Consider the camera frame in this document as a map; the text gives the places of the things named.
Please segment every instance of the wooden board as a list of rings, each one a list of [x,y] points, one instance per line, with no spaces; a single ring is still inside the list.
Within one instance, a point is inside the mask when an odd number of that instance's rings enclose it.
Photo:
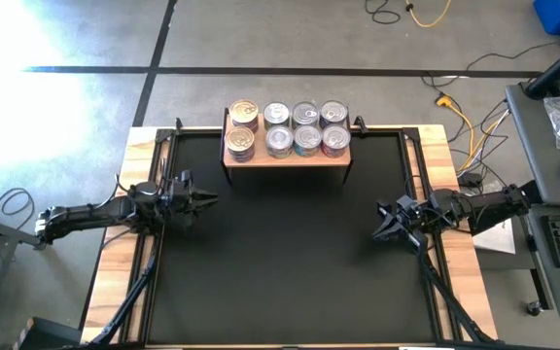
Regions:
[[[442,125],[369,126],[371,129],[403,127],[418,127],[420,131],[422,150],[432,188],[434,190],[458,190],[455,168]],[[121,182],[125,186],[147,180],[150,162],[153,157],[156,131],[156,127],[131,128],[121,171]],[[418,175],[419,170],[415,154],[411,149],[408,150],[412,174]],[[417,187],[417,192],[421,193],[422,189],[420,188],[421,184],[418,178],[414,179],[414,184]],[[108,236],[118,232],[120,231],[117,228],[110,228],[108,229]],[[82,341],[92,340],[113,317],[123,301],[133,262],[135,242],[135,236],[126,235],[107,246],[101,254],[90,297]],[[455,297],[460,300],[461,304],[484,332],[492,337],[497,337],[472,237],[467,233],[450,230],[442,235],[442,243]],[[437,306],[444,334],[450,335],[448,315],[439,296],[437,298]],[[135,313],[137,313],[137,316],[135,317],[139,317],[139,312],[141,312],[141,308],[136,307]],[[160,346],[158,348],[170,348],[170,346]]]
[[[230,116],[226,116],[226,132],[235,126],[232,125]],[[347,166],[351,161],[349,149],[341,157],[327,157],[321,150],[313,157],[300,157],[295,152],[291,155],[278,159],[267,152],[265,142],[266,130],[264,129],[263,115],[259,114],[259,129],[254,134],[254,157],[246,162],[235,161],[228,153],[228,146],[224,145],[224,165],[231,167],[279,167],[279,166]]]

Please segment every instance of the desk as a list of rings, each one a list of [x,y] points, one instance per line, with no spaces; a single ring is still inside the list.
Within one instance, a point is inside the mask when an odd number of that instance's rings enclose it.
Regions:
[[[419,129],[431,187],[434,190],[458,189],[453,161],[446,143],[444,128],[441,125],[372,125],[369,128],[403,128],[404,126]],[[131,128],[121,170],[121,182],[125,187],[148,180],[156,132],[156,127]],[[408,150],[412,174],[420,174],[416,155],[409,147]],[[414,181],[414,185],[417,192],[421,193],[422,189],[418,179]],[[121,231],[123,231],[123,227],[110,227],[106,231],[105,239],[109,239]],[[91,286],[82,341],[89,341],[98,335],[123,301],[132,269],[136,242],[136,235],[127,234],[112,242],[101,253]],[[455,296],[487,334],[497,337],[472,238],[466,233],[451,230],[442,235],[442,242]],[[144,246],[147,248],[144,254],[148,256],[152,244]],[[131,341],[137,340],[139,335],[142,300],[143,296],[138,299],[133,309],[128,332],[128,340]],[[443,333],[445,337],[449,338],[450,324],[441,298],[438,298],[437,304]]]

